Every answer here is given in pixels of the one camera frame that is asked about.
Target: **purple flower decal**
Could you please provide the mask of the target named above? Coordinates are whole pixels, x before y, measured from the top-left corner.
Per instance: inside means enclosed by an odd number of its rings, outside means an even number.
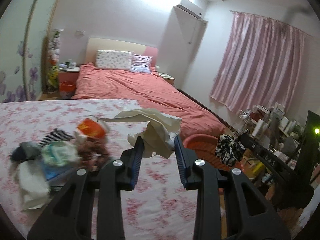
[[[12,93],[12,91],[7,92],[7,99],[3,100],[3,103],[9,103],[14,102],[16,100],[15,94]]]
[[[30,84],[33,85],[38,80],[38,68],[30,68]]]
[[[16,67],[16,70],[14,71],[14,73],[17,74],[17,73],[19,72],[19,70],[20,70],[20,67],[17,66],[17,67]]]
[[[18,51],[17,51],[17,53],[18,53],[21,57],[23,57],[23,55],[24,55],[23,45],[24,45],[24,42],[23,42],[23,41],[20,41],[20,44],[18,45]],[[29,54],[29,51],[30,51],[30,48],[27,49],[28,58],[32,58],[32,54]]]
[[[26,94],[25,94],[24,88],[22,86],[17,87],[16,96],[18,98],[18,102],[26,101]]]
[[[36,101],[36,91],[34,89],[30,91],[30,99]]]
[[[1,96],[4,95],[5,88],[6,88],[6,85],[3,84],[4,80],[5,80],[5,73],[3,71],[0,71],[0,95]]]

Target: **brown cloth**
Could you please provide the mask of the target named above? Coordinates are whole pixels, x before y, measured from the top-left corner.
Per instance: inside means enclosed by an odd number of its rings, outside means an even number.
[[[109,160],[109,153],[104,147],[104,141],[88,137],[84,144],[78,146],[81,165],[88,171],[98,171]]]

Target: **wall switch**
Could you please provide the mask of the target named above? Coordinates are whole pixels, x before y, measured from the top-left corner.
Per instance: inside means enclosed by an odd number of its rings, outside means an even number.
[[[84,36],[85,35],[85,31],[76,31],[76,35]]]

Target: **headboard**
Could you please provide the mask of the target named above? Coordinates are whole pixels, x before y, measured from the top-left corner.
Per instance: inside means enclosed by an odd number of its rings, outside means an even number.
[[[152,67],[156,65],[157,56],[158,56],[157,48],[136,44],[136,43],[131,43],[131,42],[126,42],[126,41],[89,38],[84,63],[89,63],[89,62],[95,63],[97,49],[131,51],[135,54],[139,54],[143,56],[151,56]]]

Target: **bed sheet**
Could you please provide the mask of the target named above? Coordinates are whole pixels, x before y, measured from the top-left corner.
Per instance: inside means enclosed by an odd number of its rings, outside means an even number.
[[[73,99],[135,99],[142,108],[155,108],[181,117],[181,138],[199,133],[219,137],[225,126],[209,111],[152,73],[96,69],[82,65]]]
[[[27,236],[42,209],[21,211],[18,184],[13,179],[9,154],[19,143],[41,139],[59,127],[73,133],[87,115],[114,117],[122,110],[140,108],[135,100],[57,100],[0,104],[0,204]],[[145,129],[147,123],[110,123],[106,148],[114,158],[130,149],[127,134]],[[175,155],[143,159],[138,183],[132,192],[121,192],[124,232],[128,240],[192,239],[196,191],[186,191],[179,177]],[[96,208],[92,237],[95,239]]]

